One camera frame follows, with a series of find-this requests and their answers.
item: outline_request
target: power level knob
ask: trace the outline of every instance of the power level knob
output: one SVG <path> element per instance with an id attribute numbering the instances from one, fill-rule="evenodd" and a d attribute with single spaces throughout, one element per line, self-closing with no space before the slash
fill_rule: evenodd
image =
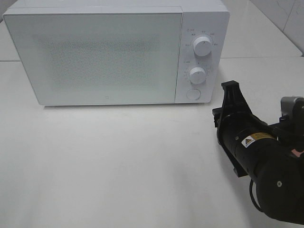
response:
<path id="1" fill-rule="evenodd" d="M 201 36 L 194 40 L 193 50 L 197 56 L 206 56 L 211 52 L 212 40 L 207 36 Z"/>
<path id="2" fill-rule="evenodd" d="M 206 80 L 206 71 L 201 67 L 195 67 L 189 72 L 189 80 L 191 83 L 198 85 Z"/>

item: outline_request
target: white table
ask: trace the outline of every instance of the white table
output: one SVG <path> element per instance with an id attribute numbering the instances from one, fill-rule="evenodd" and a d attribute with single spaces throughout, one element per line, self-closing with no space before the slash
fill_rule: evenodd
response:
<path id="1" fill-rule="evenodd" d="M 300 57 L 222 59 L 209 104 L 43 107 L 21 63 L 0 63 L 0 227 L 301 227 L 254 208 L 211 110 L 233 79 L 273 124 L 303 71 Z"/>
<path id="2" fill-rule="evenodd" d="M 223 0 L 230 10 L 222 58 L 299 57 L 302 52 L 249 0 Z M 0 23 L 0 61 L 18 60 L 4 22 Z"/>

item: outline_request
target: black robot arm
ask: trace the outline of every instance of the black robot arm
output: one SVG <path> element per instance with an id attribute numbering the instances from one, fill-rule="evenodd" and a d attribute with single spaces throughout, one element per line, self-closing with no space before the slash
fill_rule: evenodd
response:
<path id="1" fill-rule="evenodd" d="M 259 206 L 280 221 L 304 225 L 304 99 L 283 97 L 280 122 L 268 125 L 254 116 L 239 84 L 222 84 L 224 101 L 213 109 L 218 142 L 238 177 L 256 184 Z"/>

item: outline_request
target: microwave control panel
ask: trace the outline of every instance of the microwave control panel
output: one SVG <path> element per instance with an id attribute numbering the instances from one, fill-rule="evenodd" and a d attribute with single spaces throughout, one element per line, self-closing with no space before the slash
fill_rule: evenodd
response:
<path id="1" fill-rule="evenodd" d="M 211 100 L 229 12 L 184 12 L 175 103 Z"/>

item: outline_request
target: yellow warning sticker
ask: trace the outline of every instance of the yellow warning sticker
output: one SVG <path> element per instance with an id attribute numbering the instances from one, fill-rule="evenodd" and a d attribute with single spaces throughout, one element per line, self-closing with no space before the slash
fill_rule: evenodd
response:
<path id="1" fill-rule="evenodd" d="M 243 141 L 242 144 L 243 146 L 245 146 L 246 148 L 248 146 L 250 146 L 251 144 L 253 144 L 255 141 L 258 141 L 260 139 L 275 139 L 273 136 L 271 136 L 270 134 L 264 133 L 264 132 L 260 132 L 260 133 L 254 133 L 251 134 L 249 136 L 247 136 Z"/>
<path id="2" fill-rule="evenodd" d="M 251 135 L 251 137 L 254 138 L 255 140 L 266 139 L 266 138 L 274 139 L 273 136 L 264 132 L 254 133 Z"/>

